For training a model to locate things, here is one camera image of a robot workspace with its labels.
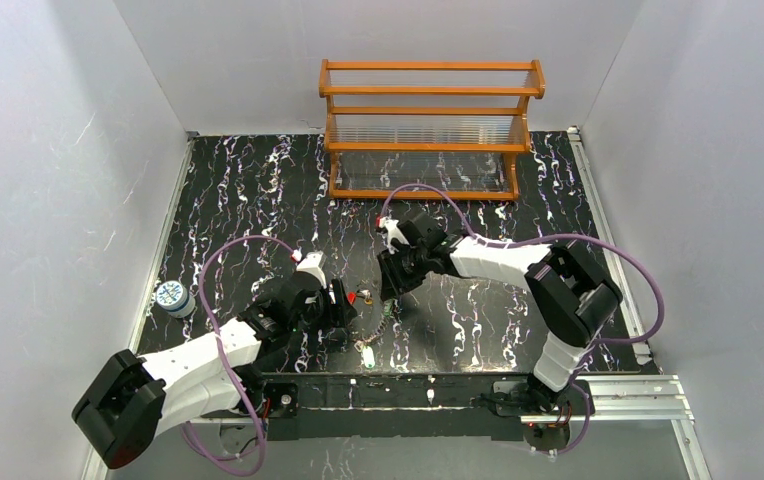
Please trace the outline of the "metal keyring with red handle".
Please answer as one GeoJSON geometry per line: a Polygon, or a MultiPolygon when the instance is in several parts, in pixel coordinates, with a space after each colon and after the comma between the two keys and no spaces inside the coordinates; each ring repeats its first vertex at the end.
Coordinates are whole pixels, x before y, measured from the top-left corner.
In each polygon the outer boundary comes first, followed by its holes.
{"type": "Polygon", "coordinates": [[[357,327],[351,332],[350,340],[354,349],[362,352],[364,349],[377,344],[386,334],[388,328],[397,320],[398,305],[395,299],[379,300],[369,285],[359,283],[348,295],[354,306],[364,307],[356,320],[357,327]]]}

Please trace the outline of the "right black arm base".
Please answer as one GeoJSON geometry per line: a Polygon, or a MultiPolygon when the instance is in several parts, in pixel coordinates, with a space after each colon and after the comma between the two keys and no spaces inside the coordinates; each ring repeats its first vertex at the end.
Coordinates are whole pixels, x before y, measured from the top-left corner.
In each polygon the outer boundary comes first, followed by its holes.
{"type": "Polygon", "coordinates": [[[570,383],[555,392],[533,376],[500,380],[471,400],[501,418],[516,418],[532,452],[558,456],[575,448],[596,411],[588,384],[570,383]]]}

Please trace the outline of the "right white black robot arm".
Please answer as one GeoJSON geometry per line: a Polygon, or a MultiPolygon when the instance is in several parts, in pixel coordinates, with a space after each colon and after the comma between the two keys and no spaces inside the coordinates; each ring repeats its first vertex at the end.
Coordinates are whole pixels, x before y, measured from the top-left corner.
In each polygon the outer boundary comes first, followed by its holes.
{"type": "Polygon", "coordinates": [[[376,228],[385,237],[377,255],[383,301],[417,289],[430,273],[526,289],[548,329],[531,374],[533,386],[544,394],[559,394],[569,386],[623,300],[615,282],[575,238],[514,247],[448,233],[424,213],[405,220],[381,217],[376,228]]]}

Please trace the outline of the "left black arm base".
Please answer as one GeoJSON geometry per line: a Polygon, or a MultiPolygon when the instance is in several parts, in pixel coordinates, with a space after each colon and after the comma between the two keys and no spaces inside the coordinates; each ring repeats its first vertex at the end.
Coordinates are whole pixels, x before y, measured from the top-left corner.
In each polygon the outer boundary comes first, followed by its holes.
{"type": "Polygon", "coordinates": [[[263,372],[246,366],[233,370],[264,419],[296,417],[299,410],[299,379],[296,373],[263,372]]]}

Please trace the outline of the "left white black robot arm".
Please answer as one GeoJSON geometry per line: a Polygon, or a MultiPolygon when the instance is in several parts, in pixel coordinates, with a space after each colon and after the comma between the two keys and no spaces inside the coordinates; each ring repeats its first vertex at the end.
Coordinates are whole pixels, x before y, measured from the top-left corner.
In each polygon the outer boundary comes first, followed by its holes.
{"type": "Polygon", "coordinates": [[[308,330],[343,333],[356,317],[339,279],[296,271],[218,333],[138,356],[113,354],[77,400],[71,418],[103,463],[124,467],[155,437],[204,414],[262,415],[276,400],[262,374],[308,330]]]}

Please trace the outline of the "green tag key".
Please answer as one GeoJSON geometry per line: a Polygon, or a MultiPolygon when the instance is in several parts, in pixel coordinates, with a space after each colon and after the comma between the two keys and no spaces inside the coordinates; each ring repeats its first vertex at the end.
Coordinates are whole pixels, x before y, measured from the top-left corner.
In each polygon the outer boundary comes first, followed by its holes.
{"type": "Polygon", "coordinates": [[[365,369],[372,370],[376,366],[375,353],[371,346],[365,345],[360,352],[362,364],[365,369]]]}

